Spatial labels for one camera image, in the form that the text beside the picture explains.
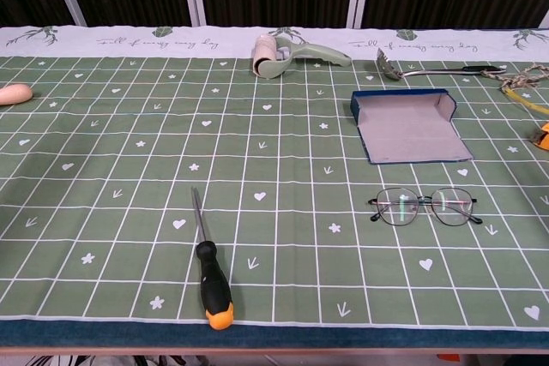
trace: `black and yellow handle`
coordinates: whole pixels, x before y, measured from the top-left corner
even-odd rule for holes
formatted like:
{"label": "black and yellow handle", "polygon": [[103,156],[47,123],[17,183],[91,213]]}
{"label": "black and yellow handle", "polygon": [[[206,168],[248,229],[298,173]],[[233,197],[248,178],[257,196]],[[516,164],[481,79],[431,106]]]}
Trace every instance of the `black and yellow handle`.
{"label": "black and yellow handle", "polygon": [[201,266],[200,296],[209,325],[215,330],[226,329],[233,320],[231,288],[217,262],[215,243],[200,242],[196,246],[196,256]]}

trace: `arrow print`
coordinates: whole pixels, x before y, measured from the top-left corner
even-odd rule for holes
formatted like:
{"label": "arrow print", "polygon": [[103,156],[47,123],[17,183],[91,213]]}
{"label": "arrow print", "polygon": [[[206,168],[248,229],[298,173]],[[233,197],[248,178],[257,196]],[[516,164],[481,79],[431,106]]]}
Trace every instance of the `arrow print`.
{"label": "arrow print", "polygon": [[36,216],[34,216],[32,219],[27,219],[27,223],[25,224],[25,227],[31,227],[36,225],[37,220],[38,218]]}
{"label": "arrow print", "polygon": [[484,228],[486,229],[486,231],[488,233],[490,233],[492,236],[494,236],[496,233],[498,233],[498,231],[495,231],[493,226],[492,225],[489,225],[489,226],[484,226]]}
{"label": "arrow print", "polygon": [[253,260],[250,261],[250,258],[248,258],[248,268],[251,270],[251,269],[255,269],[256,267],[259,266],[259,263],[256,263],[256,257],[254,256]]}
{"label": "arrow print", "polygon": [[341,317],[347,316],[349,313],[351,313],[351,310],[345,310],[345,307],[347,306],[347,302],[343,302],[343,305],[340,306],[339,303],[337,303],[337,310],[340,312]]}

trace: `lint roller handle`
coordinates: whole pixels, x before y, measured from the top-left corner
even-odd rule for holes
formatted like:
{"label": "lint roller handle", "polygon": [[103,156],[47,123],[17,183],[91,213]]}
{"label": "lint roller handle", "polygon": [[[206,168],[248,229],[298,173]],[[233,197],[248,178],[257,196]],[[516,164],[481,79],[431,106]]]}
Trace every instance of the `lint roller handle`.
{"label": "lint roller handle", "polygon": [[330,47],[313,45],[310,43],[300,46],[300,55],[304,54],[312,57],[318,57],[319,59],[326,60],[333,64],[339,64],[340,66],[348,66],[351,64],[351,58],[349,56]]}

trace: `table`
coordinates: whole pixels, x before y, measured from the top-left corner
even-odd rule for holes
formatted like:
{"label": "table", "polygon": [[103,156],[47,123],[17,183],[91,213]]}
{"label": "table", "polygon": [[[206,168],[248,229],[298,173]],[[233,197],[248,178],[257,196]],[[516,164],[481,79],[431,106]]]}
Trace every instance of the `table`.
{"label": "table", "polygon": [[[401,69],[515,73],[549,62],[543,32],[286,28],[353,65],[299,60],[264,80],[249,57],[269,30],[0,30],[0,81],[35,91],[0,112],[2,345],[544,351],[548,155],[526,140],[544,119],[493,80],[395,83],[372,61],[382,46]],[[449,90],[474,161],[368,164],[351,92],[407,87]],[[198,299],[191,185],[232,282],[222,333]],[[373,224],[365,201],[395,185],[466,188],[485,223]]]}

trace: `grid pattern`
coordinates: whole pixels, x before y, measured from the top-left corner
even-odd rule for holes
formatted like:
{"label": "grid pattern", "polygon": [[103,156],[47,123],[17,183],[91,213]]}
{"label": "grid pattern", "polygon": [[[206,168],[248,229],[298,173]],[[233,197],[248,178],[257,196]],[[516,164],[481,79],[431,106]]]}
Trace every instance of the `grid pattern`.
{"label": "grid pattern", "polygon": [[[0,58],[0,84],[35,93],[0,108],[0,319],[204,322],[195,185],[238,323],[549,330],[549,153],[526,139],[543,119],[473,76],[249,67]],[[400,87],[449,90],[475,161],[370,165],[351,93]],[[485,223],[370,222],[366,201],[395,186],[464,188]]]}

